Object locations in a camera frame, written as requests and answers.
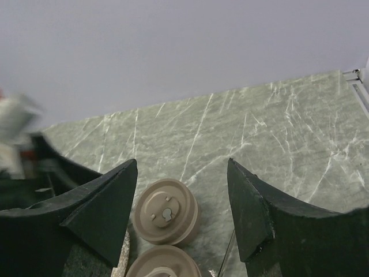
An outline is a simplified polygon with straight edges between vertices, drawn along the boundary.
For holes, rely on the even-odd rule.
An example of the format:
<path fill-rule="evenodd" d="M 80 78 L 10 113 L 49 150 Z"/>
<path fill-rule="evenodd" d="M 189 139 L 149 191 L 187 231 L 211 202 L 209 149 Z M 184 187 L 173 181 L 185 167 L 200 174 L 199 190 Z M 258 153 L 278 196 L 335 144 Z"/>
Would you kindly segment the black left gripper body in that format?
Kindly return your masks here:
<path fill-rule="evenodd" d="M 1 210 L 27 209 L 101 174 L 62 156 L 42 133 L 24 143 L 1 144 Z"/>

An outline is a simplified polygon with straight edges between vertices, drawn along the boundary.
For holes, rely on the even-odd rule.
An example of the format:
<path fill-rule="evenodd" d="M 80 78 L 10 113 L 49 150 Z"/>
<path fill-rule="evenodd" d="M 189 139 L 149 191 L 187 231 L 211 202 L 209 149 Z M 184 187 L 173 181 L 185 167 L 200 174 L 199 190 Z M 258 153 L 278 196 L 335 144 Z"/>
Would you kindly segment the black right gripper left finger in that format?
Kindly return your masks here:
<path fill-rule="evenodd" d="M 2 276 L 110 276 L 137 184 L 130 159 L 56 194 L 57 181 L 1 181 Z"/>

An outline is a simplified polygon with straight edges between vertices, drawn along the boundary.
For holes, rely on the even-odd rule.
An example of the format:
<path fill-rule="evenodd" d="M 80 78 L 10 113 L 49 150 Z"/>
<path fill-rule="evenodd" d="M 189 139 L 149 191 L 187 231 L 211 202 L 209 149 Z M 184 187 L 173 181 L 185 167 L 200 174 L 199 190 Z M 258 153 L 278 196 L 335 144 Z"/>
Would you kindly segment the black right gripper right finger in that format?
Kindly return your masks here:
<path fill-rule="evenodd" d="M 228 161 L 229 202 L 248 276 L 367 276 L 368 208 L 305 203 Z"/>

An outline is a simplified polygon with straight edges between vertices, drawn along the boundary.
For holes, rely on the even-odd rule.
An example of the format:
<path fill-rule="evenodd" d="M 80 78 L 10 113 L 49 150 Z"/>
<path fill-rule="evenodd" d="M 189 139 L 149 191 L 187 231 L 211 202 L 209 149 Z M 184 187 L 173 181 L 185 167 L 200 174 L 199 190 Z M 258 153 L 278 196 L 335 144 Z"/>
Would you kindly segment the brown round lid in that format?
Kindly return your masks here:
<path fill-rule="evenodd" d="M 188 245 L 198 233 L 200 220 L 198 201 L 176 179 L 161 179 L 148 186 L 133 213 L 136 233 L 154 245 Z"/>
<path fill-rule="evenodd" d="M 196 262 L 183 250 L 170 245 L 155 246 L 140 255 L 126 276 L 200 277 Z"/>

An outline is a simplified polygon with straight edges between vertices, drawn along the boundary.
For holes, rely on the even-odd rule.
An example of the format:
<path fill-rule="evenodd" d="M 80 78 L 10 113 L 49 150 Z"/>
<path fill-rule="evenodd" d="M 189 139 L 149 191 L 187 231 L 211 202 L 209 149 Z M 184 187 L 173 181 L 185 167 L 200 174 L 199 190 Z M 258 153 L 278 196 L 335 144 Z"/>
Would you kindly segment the silver metal tongs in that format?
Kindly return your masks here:
<path fill-rule="evenodd" d="M 232 251 L 232 248 L 233 248 L 233 245 L 234 245 L 234 240 L 235 240 L 235 229 L 233 229 L 233 232 L 232 232 L 231 238 L 229 240 L 227 249 L 225 251 L 225 255 L 224 255 L 224 258 L 222 260 L 222 263 L 221 263 L 221 266 L 220 266 L 217 277 L 222 277 L 223 274 L 224 274 L 224 270 L 225 270 L 227 260 L 229 258 L 229 255 L 230 255 L 230 253 Z"/>

